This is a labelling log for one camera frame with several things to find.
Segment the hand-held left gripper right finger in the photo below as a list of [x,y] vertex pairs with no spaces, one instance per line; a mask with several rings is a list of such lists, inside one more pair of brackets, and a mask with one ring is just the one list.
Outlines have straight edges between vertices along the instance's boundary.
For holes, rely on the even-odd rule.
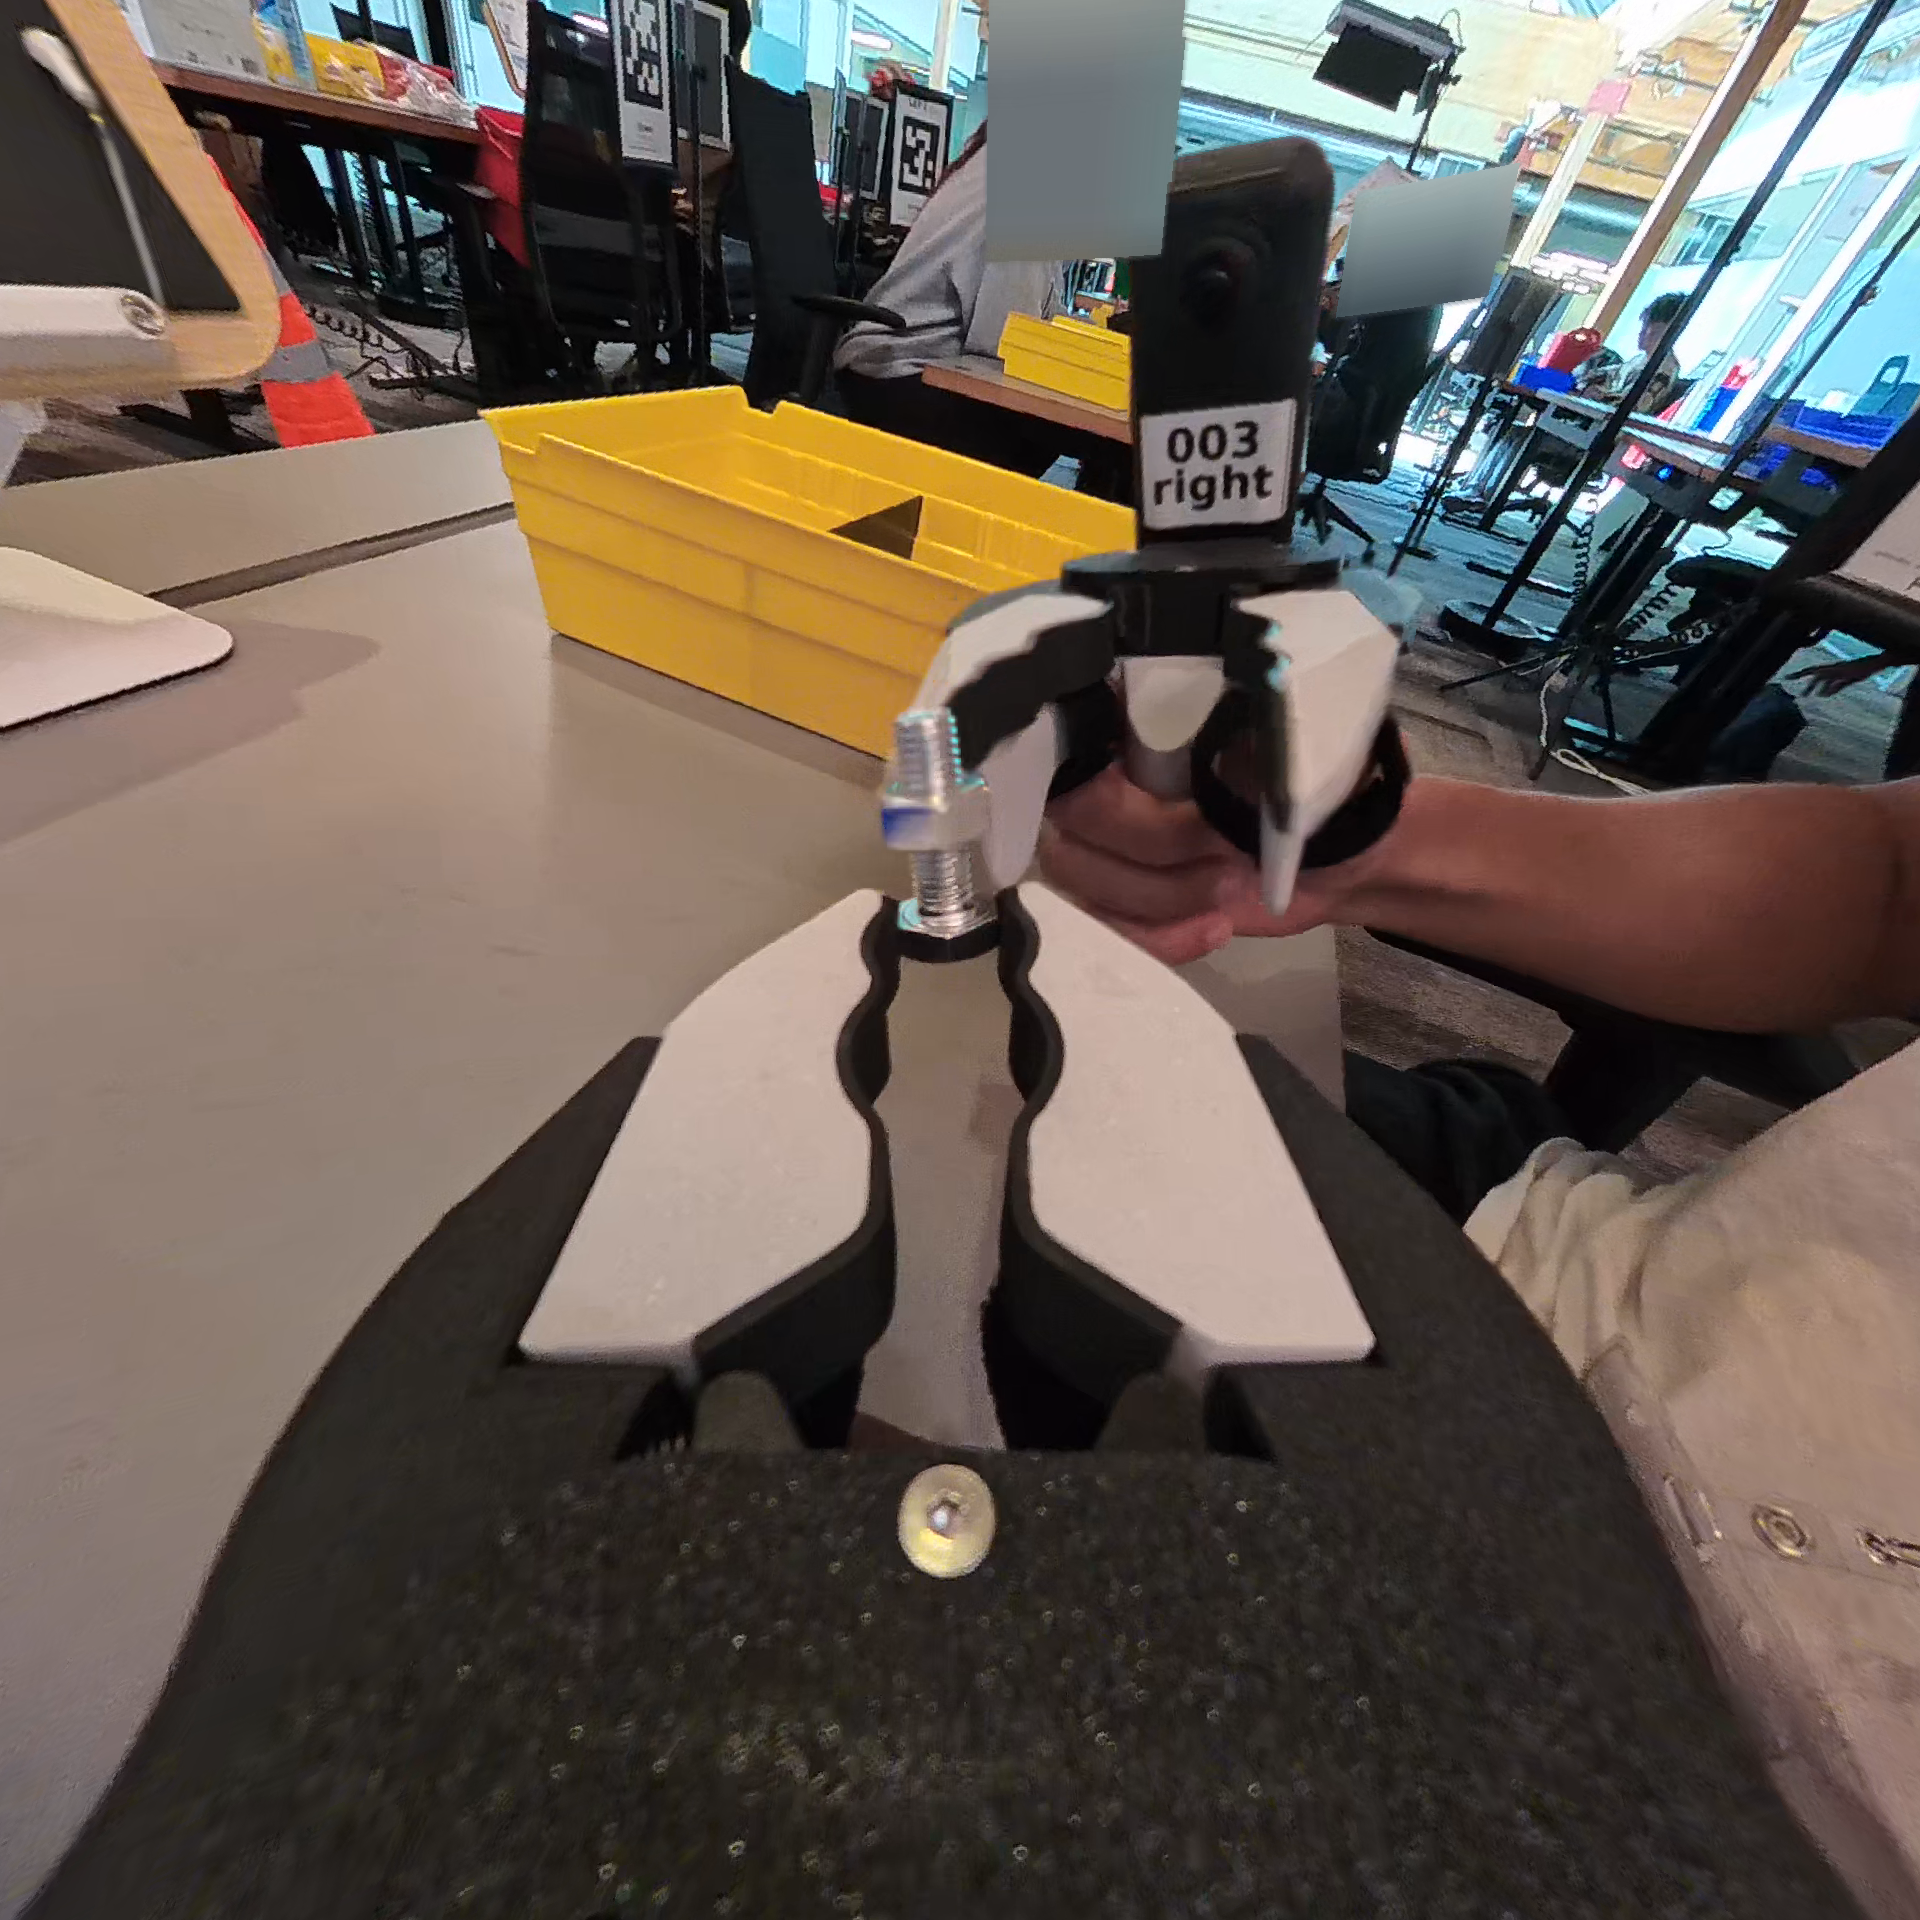
[[1374,1333],[1270,1109],[1270,1044],[1046,885],[997,897],[1021,1098],[982,1310],[1010,1445],[1091,1445],[1136,1380],[1197,1407]]

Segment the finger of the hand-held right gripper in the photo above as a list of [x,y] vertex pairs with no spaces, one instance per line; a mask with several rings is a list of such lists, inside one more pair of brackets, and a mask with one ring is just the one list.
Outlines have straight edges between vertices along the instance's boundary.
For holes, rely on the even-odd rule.
[[994,792],[978,880],[997,894],[1033,869],[1054,776],[1075,753],[1066,708],[1109,714],[1114,609],[1075,588],[1005,588],[963,609],[911,708],[948,708],[961,758]]
[[1388,714],[1402,640],[1346,588],[1272,588],[1228,614],[1220,788],[1263,914],[1371,854],[1405,813]]

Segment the silver hex nut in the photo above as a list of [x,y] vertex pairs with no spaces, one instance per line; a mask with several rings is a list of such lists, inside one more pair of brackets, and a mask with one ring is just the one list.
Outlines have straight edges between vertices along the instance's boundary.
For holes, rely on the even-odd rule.
[[892,854],[955,854],[982,844],[994,826],[994,792],[963,776],[945,788],[911,788],[888,779],[878,792],[881,840]]

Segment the silver hex bolt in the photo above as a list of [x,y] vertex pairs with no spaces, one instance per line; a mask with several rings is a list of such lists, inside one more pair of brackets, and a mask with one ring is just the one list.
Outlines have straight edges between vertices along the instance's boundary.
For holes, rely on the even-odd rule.
[[[903,779],[911,788],[945,788],[963,776],[978,770],[967,770],[961,758],[961,731],[948,708],[898,714],[886,784]],[[963,940],[978,928],[994,923],[994,909],[982,904],[978,844],[955,854],[904,854],[904,866],[914,897],[898,907],[903,930],[922,930],[929,940]]]

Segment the yellow plastic bin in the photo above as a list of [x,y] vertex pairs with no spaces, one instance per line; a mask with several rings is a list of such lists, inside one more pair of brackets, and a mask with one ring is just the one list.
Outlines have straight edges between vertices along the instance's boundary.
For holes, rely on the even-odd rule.
[[[1133,548],[1116,504],[740,388],[481,420],[560,640],[860,753],[978,597]],[[833,538],[911,496],[911,564]]]
[[1072,406],[1133,409],[1133,342],[1084,317],[1010,312],[997,338],[997,365],[1010,378],[1061,396]]

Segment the grey desk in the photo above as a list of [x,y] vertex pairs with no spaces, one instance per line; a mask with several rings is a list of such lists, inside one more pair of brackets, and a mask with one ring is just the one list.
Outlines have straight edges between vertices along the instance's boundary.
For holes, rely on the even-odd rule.
[[898,889],[878,758],[555,640],[507,512],[176,600],[225,664],[4,740],[4,1916],[403,1256],[711,976]]
[[4,548],[164,597],[381,540],[512,518],[488,426],[261,451],[9,487]]

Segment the wood-edged table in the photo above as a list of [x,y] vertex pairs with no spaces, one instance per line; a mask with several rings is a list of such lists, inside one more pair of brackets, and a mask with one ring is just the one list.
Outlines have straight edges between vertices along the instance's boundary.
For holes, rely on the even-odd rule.
[[963,353],[955,365],[922,369],[922,388],[978,400],[997,411],[1012,411],[1025,420],[1046,420],[1066,434],[1101,436],[1114,447],[1133,447],[1133,420],[1126,409],[1109,409],[1094,400],[1061,396],[1036,388],[1028,378],[1010,376],[997,359]]

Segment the person's black pants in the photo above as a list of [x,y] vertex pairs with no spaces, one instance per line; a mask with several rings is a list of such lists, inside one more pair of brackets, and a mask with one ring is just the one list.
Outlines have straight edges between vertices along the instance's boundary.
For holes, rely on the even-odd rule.
[[1457,1228],[1536,1146],[1569,1138],[1560,1105],[1500,1065],[1384,1066],[1344,1052],[1346,1121]]

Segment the black studio light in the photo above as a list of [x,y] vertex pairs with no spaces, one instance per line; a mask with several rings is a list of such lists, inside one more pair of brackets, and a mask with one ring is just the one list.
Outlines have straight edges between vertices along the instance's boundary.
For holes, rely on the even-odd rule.
[[1402,112],[1405,105],[1429,112],[1452,84],[1457,57],[1462,43],[1439,23],[1405,19],[1371,0],[1338,0],[1325,23],[1315,84],[1378,112]]

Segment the small marker sign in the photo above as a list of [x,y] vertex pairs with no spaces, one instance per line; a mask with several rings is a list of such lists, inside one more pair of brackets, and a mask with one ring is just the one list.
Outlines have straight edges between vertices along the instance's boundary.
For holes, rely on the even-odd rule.
[[886,227],[911,232],[948,178],[955,99],[918,84],[892,84],[886,136]]

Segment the black office chair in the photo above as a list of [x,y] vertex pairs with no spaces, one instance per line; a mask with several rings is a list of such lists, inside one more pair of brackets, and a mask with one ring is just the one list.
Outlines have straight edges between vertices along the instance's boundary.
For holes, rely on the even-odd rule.
[[750,248],[754,347],[745,400],[819,409],[845,330],[903,336],[892,311],[835,291],[833,227],[819,202],[811,108],[729,66],[731,186]]

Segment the person's white shirt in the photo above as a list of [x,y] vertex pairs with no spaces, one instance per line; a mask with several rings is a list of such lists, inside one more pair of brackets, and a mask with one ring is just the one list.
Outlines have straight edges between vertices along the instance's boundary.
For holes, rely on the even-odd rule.
[[1466,1239],[1628,1455],[1780,1798],[1914,1916],[1914,1044],[1679,1181],[1552,1138]]

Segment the red cloth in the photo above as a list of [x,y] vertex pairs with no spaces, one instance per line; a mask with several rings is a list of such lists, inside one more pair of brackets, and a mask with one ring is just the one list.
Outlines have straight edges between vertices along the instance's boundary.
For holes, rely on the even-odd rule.
[[523,216],[523,117],[512,108],[473,108],[479,158],[473,186],[481,192],[481,227],[488,243],[531,274],[527,216]]

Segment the white cardboard box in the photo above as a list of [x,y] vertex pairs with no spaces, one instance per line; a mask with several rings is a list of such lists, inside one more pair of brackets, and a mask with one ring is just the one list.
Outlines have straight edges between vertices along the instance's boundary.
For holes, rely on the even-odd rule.
[[153,64],[267,84],[251,0],[123,0],[121,9]]

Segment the wood-framed black screen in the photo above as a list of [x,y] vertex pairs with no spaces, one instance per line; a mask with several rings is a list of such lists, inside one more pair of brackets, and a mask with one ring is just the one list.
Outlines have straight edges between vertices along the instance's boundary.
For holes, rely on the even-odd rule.
[[102,0],[0,9],[0,396],[237,388],[280,342],[267,253]]

